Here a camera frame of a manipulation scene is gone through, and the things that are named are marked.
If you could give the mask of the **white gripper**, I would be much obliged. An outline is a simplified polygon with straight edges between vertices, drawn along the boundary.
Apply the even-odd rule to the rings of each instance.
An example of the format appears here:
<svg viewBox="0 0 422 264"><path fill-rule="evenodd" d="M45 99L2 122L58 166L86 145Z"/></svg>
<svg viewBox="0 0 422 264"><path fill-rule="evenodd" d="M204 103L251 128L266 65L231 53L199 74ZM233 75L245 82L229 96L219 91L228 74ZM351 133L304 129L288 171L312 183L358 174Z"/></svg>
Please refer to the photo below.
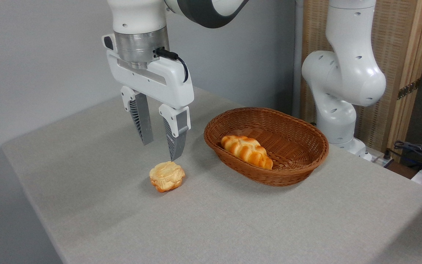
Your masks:
<svg viewBox="0 0 422 264"><path fill-rule="evenodd" d="M124 85L121 88L124 109L130 113L144 145L153 141L147 96L163 103L159 112L163 117L170 160L175 161L181 157L186 133L191 129L187 106L195 98L191 77L185 82L182 63L164 57L150 62L145 70L135 69L119 58L112 34L102 36L102 44L107 49L114 79Z"/></svg>

